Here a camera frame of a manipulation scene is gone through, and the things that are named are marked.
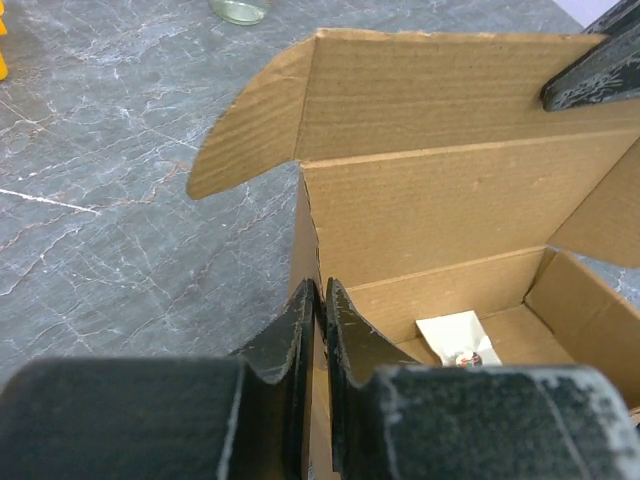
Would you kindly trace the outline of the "small white packet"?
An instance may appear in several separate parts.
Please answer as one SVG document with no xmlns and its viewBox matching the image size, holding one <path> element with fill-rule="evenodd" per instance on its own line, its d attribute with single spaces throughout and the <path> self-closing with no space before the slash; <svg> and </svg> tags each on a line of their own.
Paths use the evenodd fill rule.
<svg viewBox="0 0 640 480">
<path fill-rule="evenodd" d="M 502 364 L 473 310 L 417 320 L 416 326 L 444 367 Z"/>
</svg>

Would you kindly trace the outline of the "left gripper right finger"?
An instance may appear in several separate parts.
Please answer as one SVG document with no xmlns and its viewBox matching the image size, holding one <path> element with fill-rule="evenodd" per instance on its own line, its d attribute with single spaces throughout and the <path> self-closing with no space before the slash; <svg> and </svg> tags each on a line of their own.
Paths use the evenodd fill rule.
<svg viewBox="0 0 640 480">
<path fill-rule="evenodd" d="M 639 434 L 584 366 L 429 367 L 327 284 L 333 469 L 344 479 L 635 479 Z"/>
</svg>

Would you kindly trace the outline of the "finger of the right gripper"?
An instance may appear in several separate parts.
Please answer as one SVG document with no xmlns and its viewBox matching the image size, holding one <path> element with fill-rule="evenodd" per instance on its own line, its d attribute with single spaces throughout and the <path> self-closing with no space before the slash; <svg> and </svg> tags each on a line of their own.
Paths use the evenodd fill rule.
<svg viewBox="0 0 640 480">
<path fill-rule="evenodd" d="M 543 86 L 547 112 L 639 97 L 639 3 L 617 2 L 583 32 L 605 39 Z"/>
</svg>

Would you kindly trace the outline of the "brown cardboard box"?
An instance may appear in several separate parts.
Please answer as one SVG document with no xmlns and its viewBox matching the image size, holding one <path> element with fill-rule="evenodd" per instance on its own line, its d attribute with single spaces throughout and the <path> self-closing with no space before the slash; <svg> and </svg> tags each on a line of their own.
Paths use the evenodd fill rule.
<svg viewBox="0 0 640 480">
<path fill-rule="evenodd" d="M 217 120 L 201 199 L 299 165 L 290 289 L 316 288 L 307 477 L 332 466 L 327 284 L 420 364 L 416 321 L 473 310 L 498 366 L 584 366 L 636 427 L 639 311 L 584 263 L 639 263 L 639 103 L 547 112 L 543 86 L 597 34 L 322 29 Z"/>
</svg>

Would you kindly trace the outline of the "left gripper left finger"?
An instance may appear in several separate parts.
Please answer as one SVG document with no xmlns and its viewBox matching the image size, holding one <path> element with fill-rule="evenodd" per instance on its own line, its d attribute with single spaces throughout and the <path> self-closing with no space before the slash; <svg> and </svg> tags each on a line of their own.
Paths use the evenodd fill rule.
<svg viewBox="0 0 640 480">
<path fill-rule="evenodd" d="M 316 288 L 224 357 L 49 358 L 1 394 L 5 479 L 304 479 Z"/>
</svg>

